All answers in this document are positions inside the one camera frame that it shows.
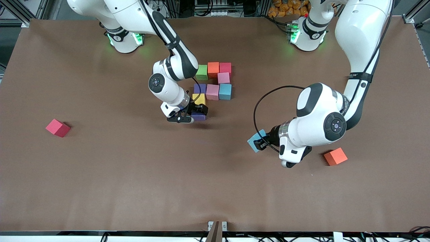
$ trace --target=orange bag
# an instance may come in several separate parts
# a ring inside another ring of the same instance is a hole
[[[278,8],[270,7],[269,11],[267,12],[267,16],[272,18],[272,17],[276,17],[276,15],[278,15]]]
[[[282,4],[282,0],[273,0],[273,5],[275,5],[275,7],[279,7]]]
[[[291,15],[293,14],[293,8],[289,8],[286,12],[285,15]]]
[[[309,14],[306,7],[300,8],[300,16],[305,16],[306,14]]]
[[[289,8],[288,4],[283,3],[283,4],[281,4],[281,6],[279,6],[279,11],[286,12],[288,10],[288,8]]]
[[[301,1],[300,0],[288,0],[288,7],[293,9],[300,9]]]

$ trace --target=magenta cube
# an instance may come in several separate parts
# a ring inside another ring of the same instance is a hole
[[[46,127],[46,130],[58,137],[63,138],[67,134],[67,132],[69,132],[70,127],[56,119],[53,119],[51,123],[48,124],[48,126]]]
[[[218,73],[218,84],[230,84],[230,74],[228,72]]]
[[[231,62],[220,62],[219,72],[220,73],[227,72],[228,74],[230,74],[229,76],[231,77]]]
[[[219,100],[219,85],[208,84],[206,86],[206,98],[208,100]]]

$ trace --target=foam cube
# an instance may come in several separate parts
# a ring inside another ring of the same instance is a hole
[[[208,84],[206,87],[206,97],[208,100],[219,100],[219,86]]]
[[[194,118],[195,121],[205,121],[206,120],[206,115],[204,115],[203,113],[197,113],[197,112],[191,112],[191,117]]]
[[[261,134],[262,137],[264,137],[266,135],[266,132],[264,130],[260,130],[259,132]],[[254,140],[259,140],[261,139],[261,137],[258,135],[258,133],[255,133],[249,140],[248,140],[248,144],[249,146],[251,146],[251,148],[254,150],[255,153],[259,152],[259,150],[257,149],[257,147],[255,147],[254,144]]]
[[[227,72],[228,74],[230,74],[230,78],[231,78],[231,63],[230,62],[220,62],[219,63],[219,72],[223,73],[223,72]]]
[[[342,148],[330,151],[329,153],[324,154],[324,157],[329,165],[337,165],[348,159]]]
[[[199,69],[197,70],[196,79],[199,81],[207,81],[208,80],[208,66],[207,65],[199,65]]]
[[[218,73],[218,84],[221,83],[230,83],[230,75],[228,74],[228,72]]]
[[[53,119],[46,127],[46,130],[58,137],[63,138],[67,132],[69,132],[70,127],[56,119]]]
[[[219,93],[220,100],[230,100],[231,99],[231,84],[219,84]]]
[[[208,62],[208,77],[217,78],[219,73],[219,62]]]
[[[195,100],[194,103],[206,105],[205,95],[202,93],[200,94],[199,98],[197,98],[198,96],[199,96],[198,93],[193,94],[193,100]]]
[[[199,90],[201,90],[200,93],[205,94],[206,93],[206,84],[194,84],[194,93],[199,94]]]

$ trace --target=yellow cube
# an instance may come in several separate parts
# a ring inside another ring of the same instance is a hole
[[[203,104],[206,105],[206,98],[205,95],[202,93],[200,94],[199,98],[197,98],[199,94],[198,93],[194,93],[193,94],[193,100],[196,100],[194,103],[195,104]]]

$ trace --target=blue cube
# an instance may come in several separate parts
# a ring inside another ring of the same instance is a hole
[[[230,100],[231,99],[231,84],[219,84],[219,99]]]
[[[201,94],[206,94],[206,84],[199,84],[201,89]],[[199,94],[199,85],[194,84],[194,93]]]
[[[261,134],[262,137],[266,135],[266,132],[264,130],[260,130],[259,133]],[[257,147],[255,147],[254,140],[259,140],[259,139],[261,139],[261,137],[258,135],[258,133],[256,133],[248,140],[249,146],[251,146],[252,150],[254,150],[255,153],[259,152],[259,150],[257,149]]]

